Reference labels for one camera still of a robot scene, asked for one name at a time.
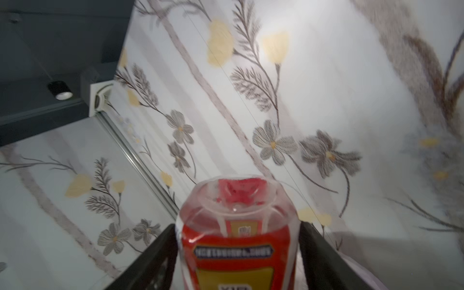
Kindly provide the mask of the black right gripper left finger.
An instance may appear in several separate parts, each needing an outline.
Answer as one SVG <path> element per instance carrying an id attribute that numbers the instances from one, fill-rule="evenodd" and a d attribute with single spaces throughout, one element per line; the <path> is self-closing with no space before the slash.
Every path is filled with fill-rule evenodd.
<path id="1" fill-rule="evenodd" d="M 178 244 L 170 224 L 107 290 L 169 290 L 175 272 Z"/>

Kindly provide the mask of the red yellow label tea bottle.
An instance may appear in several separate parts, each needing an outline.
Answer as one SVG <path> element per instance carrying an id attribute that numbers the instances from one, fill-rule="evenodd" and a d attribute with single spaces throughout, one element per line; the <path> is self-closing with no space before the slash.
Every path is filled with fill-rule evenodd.
<path id="1" fill-rule="evenodd" d="M 198 183 L 176 219 L 188 290 L 291 290 L 300 220 L 283 186 L 264 176 Z"/>

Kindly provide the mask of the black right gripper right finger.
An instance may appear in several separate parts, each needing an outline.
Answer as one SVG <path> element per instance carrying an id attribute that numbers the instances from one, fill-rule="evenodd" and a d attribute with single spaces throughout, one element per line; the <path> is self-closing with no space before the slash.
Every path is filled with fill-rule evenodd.
<path id="1" fill-rule="evenodd" d="M 310 290 L 369 290 L 371 287 L 338 255 L 315 227 L 300 224 L 298 237 Z"/>

